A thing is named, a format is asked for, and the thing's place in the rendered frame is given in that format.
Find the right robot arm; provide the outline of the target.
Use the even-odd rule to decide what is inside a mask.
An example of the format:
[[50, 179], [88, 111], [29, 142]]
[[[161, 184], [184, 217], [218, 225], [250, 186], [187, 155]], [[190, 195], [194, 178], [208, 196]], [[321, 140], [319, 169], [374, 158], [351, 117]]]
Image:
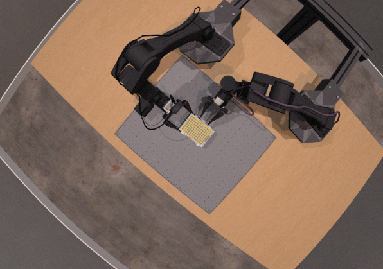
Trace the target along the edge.
[[[187, 25], [195, 16], [196, 14], [188, 17], [180, 26], [162, 34], [167, 36], [134, 41], [122, 54], [118, 62], [117, 77], [131, 95], [137, 91], [136, 93], [141, 96], [141, 114], [139, 103], [134, 107], [139, 115], [146, 117], [154, 108], [153, 103], [157, 105], [160, 101], [164, 102], [165, 94], [149, 84], [147, 79], [158, 68], [160, 60], [165, 55], [193, 41], [202, 43], [218, 56], [221, 56], [229, 47], [230, 41], [215, 32], [211, 23], [198, 15], [191, 24]], [[186, 25], [187, 27], [185, 27]], [[134, 68], [131, 65], [126, 67], [128, 63]]]

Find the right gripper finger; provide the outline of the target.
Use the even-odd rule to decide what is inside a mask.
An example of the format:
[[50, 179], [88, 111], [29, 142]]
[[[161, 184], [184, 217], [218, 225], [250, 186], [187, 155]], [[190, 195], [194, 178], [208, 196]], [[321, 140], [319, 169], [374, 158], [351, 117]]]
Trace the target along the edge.
[[[171, 122], [170, 122], [171, 123]], [[175, 125], [174, 124], [170, 124], [169, 123], [169, 121], [167, 122], [167, 124], [166, 124], [166, 126], [168, 126], [168, 127], [171, 127], [171, 128], [174, 128], [174, 129], [177, 129], [178, 131], [180, 131], [177, 127], [175, 127]], [[181, 132], [181, 131], [180, 131]]]
[[184, 106], [189, 112], [191, 112], [193, 115], [195, 115], [195, 114], [193, 113], [193, 111], [191, 110], [191, 107], [190, 107], [190, 105], [189, 105], [188, 102], [186, 102], [183, 106]]

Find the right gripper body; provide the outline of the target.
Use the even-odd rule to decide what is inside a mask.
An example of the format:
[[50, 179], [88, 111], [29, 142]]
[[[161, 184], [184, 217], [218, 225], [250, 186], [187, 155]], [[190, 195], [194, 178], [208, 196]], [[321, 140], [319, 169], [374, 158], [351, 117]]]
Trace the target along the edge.
[[[166, 119], [167, 119], [167, 117], [169, 116], [169, 114], [170, 114], [170, 109], [171, 109], [171, 105], [172, 105], [172, 101], [171, 101], [171, 99], [167, 96], [167, 95], [165, 95], [165, 97], [163, 98], [163, 100], [164, 100], [164, 102], [159, 102], [158, 104], [157, 104], [157, 106], [161, 109], [161, 110], [163, 110], [164, 112], [165, 112], [165, 114], [163, 115], [163, 119], [166, 121]], [[182, 106], [187, 102], [186, 100], [183, 100], [183, 101], [181, 101], [181, 100], [179, 100], [179, 99], [177, 99], [176, 101], [175, 101], [180, 107], [179, 107], [179, 109], [177, 110], [177, 112], [175, 112], [174, 114], [176, 114], [176, 113], [178, 113], [178, 111], [182, 108]], [[166, 103], [166, 104], [165, 104]], [[173, 112], [171, 112], [171, 114], [170, 114], [170, 117], [173, 115]], [[169, 117], [169, 118], [170, 118]], [[168, 120], [165, 122], [165, 124], [167, 124], [167, 122], [168, 122]]]

